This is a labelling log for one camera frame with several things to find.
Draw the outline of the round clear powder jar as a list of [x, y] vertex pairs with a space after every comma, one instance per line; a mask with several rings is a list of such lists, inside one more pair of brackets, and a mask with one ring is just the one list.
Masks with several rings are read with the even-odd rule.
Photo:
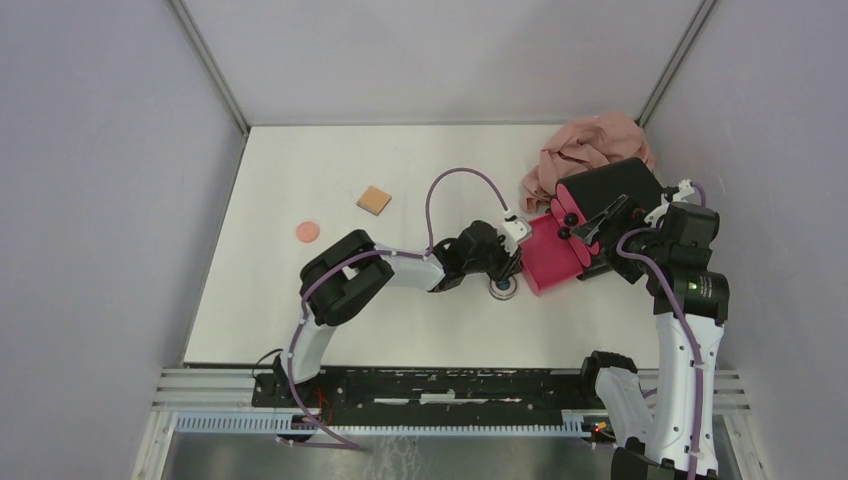
[[508, 301], [518, 292], [518, 282], [514, 277], [503, 280], [491, 280], [488, 286], [489, 294], [496, 300]]

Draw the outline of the pink bottom drawer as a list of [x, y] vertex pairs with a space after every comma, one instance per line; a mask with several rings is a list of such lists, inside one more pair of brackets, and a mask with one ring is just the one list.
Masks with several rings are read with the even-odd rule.
[[534, 295], [541, 296], [576, 278], [591, 264], [592, 255], [585, 245], [576, 238], [560, 237], [560, 226], [552, 214], [531, 220], [530, 226], [532, 236], [521, 245], [521, 265]]

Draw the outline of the pink top drawer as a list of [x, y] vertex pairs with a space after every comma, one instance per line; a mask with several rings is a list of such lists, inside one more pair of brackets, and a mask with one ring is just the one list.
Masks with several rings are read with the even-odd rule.
[[556, 185], [555, 202], [560, 210], [557, 216], [563, 220], [564, 226], [574, 227], [585, 221], [580, 207], [567, 186], [562, 182], [558, 182]]

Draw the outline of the black drawer organizer case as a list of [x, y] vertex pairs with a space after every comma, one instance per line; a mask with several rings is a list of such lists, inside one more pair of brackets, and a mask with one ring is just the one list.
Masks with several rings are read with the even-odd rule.
[[[558, 182], [567, 186], [580, 207], [585, 217], [585, 221], [580, 225], [602, 213], [622, 195], [630, 197], [639, 207], [649, 212], [660, 205], [663, 190], [653, 172], [642, 160], [635, 157], [564, 177]], [[557, 216], [560, 210], [555, 202], [556, 185], [549, 205], [550, 212], [560, 226], [560, 237], [562, 239], [576, 238], [572, 235], [572, 229], [580, 225], [564, 226], [563, 220]], [[576, 277], [579, 280], [587, 280], [608, 270], [608, 267], [598, 258], [599, 247], [585, 246], [592, 255], [592, 261], [584, 272]]]

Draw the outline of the square tan makeup sponge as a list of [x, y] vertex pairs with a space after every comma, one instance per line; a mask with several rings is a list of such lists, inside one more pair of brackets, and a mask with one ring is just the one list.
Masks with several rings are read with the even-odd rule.
[[391, 200], [392, 196], [389, 193], [375, 186], [369, 186], [359, 197], [356, 205], [374, 216], [379, 216]]

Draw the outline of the round pink powder puff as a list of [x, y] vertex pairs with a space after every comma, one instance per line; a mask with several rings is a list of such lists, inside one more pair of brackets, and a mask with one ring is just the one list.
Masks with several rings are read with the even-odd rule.
[[320, 233], [320, 226], [313, 221], [301, 222], [295, 229], [296, 238], [306, 244], [316, 241]]

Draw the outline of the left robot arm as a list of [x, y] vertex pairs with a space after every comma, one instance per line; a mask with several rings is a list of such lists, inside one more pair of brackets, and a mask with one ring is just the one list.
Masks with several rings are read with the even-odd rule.
[[511, 293], [521, 270], [530, 224], [511, 216], [499, 227], [476, 220], [458, 236], [422, 253], [379, 244], [362, 229], [337, 241], [300, 272], [300, 318], [272, 364], [276, 392], [291, 406], [307, 404], [337, 327], [352, 320], [386, 287], [442, 293], [484, 275], [492, 293]]

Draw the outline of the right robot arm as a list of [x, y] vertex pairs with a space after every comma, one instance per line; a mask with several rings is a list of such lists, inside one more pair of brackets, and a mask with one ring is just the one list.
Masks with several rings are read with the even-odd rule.
[[654, 394], [634, 362], [594, 351], [577, 382], [580, 400], [605, 407], [617, 447], [614, 479], [716, 479], [712, 417], [717, 354], [728, 319], [727, 278], [709, 269], [719, 214], [674, 201], [646, 213], [619, 196], [574, 236], [629, 283], [647, 279], [659, 341]]

